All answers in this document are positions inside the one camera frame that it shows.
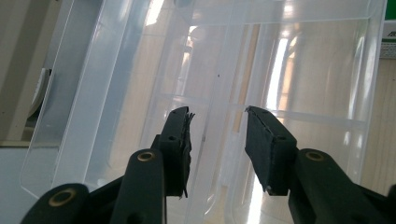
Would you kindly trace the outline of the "green cardboard box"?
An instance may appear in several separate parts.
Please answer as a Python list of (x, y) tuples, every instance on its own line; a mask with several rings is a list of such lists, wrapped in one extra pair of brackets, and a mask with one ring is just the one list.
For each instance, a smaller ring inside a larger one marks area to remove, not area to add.
[(380, 57), (396, 60), (396, 0), (387, 0)]

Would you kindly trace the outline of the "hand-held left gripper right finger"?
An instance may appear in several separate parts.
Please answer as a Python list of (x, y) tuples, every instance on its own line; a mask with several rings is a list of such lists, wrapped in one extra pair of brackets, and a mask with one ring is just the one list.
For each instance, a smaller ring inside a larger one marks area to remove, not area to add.
[(269, 111), (247, 108), (245, 151), (262, 190), (287, 196), (294, 224), (387, 224), (335, 160), (297, 140)]

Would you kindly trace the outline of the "clear plastic storage box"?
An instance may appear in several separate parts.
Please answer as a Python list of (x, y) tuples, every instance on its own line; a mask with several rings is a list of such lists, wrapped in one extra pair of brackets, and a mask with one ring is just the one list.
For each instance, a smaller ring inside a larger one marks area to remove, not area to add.
[(169, 224), (279, 224), (288, 201), (262, 190), (245, 151), (251, 105), (301, 148), (361, 180), (387, 0), (75, 2), (21, 172), (35, 197), (98, 189), (149, 147), (170, 112), (191, 122), (188, 193)]

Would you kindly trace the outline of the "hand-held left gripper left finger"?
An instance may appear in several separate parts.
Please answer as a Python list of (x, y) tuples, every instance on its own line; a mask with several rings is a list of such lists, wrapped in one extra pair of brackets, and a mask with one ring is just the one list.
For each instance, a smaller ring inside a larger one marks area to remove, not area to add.
[(130, 157), (109, 224), (167, 224), (166, 198), (188, 195), (193, 117), (172, 110), (151, 147)]

